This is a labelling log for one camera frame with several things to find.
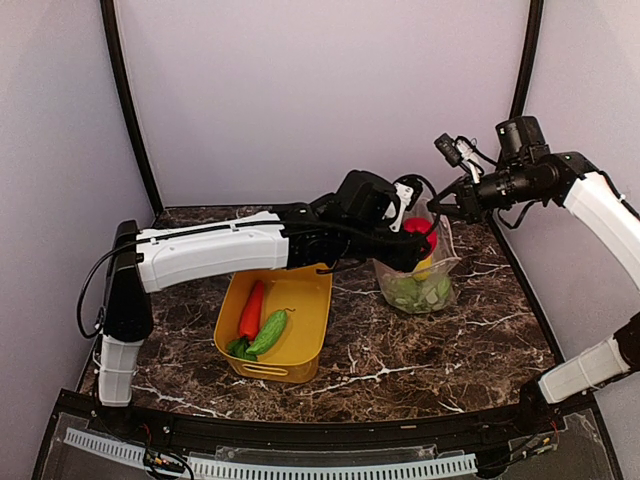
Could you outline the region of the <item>red toy tomato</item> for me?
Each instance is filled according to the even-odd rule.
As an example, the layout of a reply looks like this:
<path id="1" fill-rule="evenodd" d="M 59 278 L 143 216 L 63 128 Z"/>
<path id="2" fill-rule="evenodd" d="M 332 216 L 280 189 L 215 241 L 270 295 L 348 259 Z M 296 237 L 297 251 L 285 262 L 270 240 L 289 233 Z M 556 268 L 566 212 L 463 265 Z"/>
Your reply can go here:
<path id="1" fill-rule="evenodd" d="M 408 233 L 420 233 L 424 235 L 430 246 L 430 250 L 434 251 L 438 244 L 438 234 L 434 224 L 423 217 L 407 218 L 402 223 L 403 229 Z"/>

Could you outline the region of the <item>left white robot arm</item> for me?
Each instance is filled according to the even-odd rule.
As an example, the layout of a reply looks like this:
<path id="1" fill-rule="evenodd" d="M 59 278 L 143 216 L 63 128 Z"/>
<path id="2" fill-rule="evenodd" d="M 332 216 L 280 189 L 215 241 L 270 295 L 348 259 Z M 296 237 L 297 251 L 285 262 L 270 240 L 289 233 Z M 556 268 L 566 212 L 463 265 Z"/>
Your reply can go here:
<path id="1" fill-rule="evenodd" d="M 323 198 L 195 227 L 141 230 L 135 221 L 121 223 L 111 251 L 97 262 L 107 267 L 95 332 L 103 421 L 120 436 L 141 427 L 140 412 L 129 403 L 138 353 L 153 330 L 151 293 L 244 271 L 316 264 L 334 270 L 343 259 L 376 259 L 410 272 L 431 248 L 426 235 L 403 229 L 403 213 L 393 202 L 349 213 Z"/>

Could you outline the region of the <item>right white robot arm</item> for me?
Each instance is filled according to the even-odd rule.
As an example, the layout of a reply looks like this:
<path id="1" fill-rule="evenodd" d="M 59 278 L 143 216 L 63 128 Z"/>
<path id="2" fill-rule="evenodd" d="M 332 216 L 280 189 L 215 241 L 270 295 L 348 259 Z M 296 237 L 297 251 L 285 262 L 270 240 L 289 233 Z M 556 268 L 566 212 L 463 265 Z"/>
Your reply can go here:
<path id="1" fill-rule="evenodd" d="M 488 212 L 515 204 L 556 204 L 593 236 L 605 259 L 639 285 L 639 216 L 610 178 L 577 152 L 552 153 L 523 147 L 495 172 L 462 177 L 428 203 L 430 211 L 477 223 Z M 603 387 L 639 370 L 639 318 L 632 316 L 604 340 L 541 374 L 524 389 L 526 398 L 510 413 L 521 434 L 534 432 L 549 416 L 549 405 Z"/>

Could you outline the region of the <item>orange toy carrot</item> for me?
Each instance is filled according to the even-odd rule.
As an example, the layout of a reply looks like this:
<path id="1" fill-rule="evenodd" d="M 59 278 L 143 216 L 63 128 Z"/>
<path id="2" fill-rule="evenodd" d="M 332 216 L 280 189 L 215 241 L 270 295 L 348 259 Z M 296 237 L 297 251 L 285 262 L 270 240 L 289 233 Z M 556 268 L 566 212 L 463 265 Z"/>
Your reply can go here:
<path id="1" fill-rule="evenodd" d="M 238 335 L 241 338 L 253 341 L 260 331 L 264 291 L 264 283 L 261 280 L 256 281 L 240 316 Z"/>

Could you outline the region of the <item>clear zip top bag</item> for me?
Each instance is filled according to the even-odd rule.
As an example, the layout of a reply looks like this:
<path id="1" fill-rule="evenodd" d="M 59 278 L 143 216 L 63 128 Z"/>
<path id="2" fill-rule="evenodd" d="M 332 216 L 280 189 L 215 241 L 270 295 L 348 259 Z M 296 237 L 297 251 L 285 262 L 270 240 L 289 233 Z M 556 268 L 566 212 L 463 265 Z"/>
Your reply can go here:
<path id="1" fill-rule="evenodd" d="M 443 310 L 455 300 L 450 272 L 460 257 L 453 246 L 448 219 L 441 216 L 428 237 L 430 255 L 411 273 L 391 269 L 374 260 L 373 265 L 381 293 L 393 307 L 412 315 Z"/>

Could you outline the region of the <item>yellow toy lemon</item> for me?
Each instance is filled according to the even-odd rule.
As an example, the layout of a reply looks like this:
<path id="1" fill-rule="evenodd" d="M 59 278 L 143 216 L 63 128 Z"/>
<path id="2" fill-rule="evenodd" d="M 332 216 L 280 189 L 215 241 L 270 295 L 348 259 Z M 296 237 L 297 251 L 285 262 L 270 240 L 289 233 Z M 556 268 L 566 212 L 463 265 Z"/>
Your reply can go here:
<path id="1" fill-rule="evenodd" d="M 433 266 L 433 257 L 429 256 L 424 260 L 421 260 L 415 267 L 412 278 L 416 281 L 424 281 L 431 274 L 431 268 Z"/>

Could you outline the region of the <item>green toy cucumber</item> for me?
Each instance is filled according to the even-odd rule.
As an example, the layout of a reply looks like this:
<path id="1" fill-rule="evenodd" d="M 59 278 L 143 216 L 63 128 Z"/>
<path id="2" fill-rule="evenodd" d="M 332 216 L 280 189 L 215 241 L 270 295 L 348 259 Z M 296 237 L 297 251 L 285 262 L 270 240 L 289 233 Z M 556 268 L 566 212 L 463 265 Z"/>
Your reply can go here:
<path id="1" fill-rule="evenodd" d="M 289 322 L 289 315 L 293 309 L 274 311 L 266 320 L 255 340 L 246 349 L 247 355 L 260 356 L 267 353 L 279 341 Z"/>

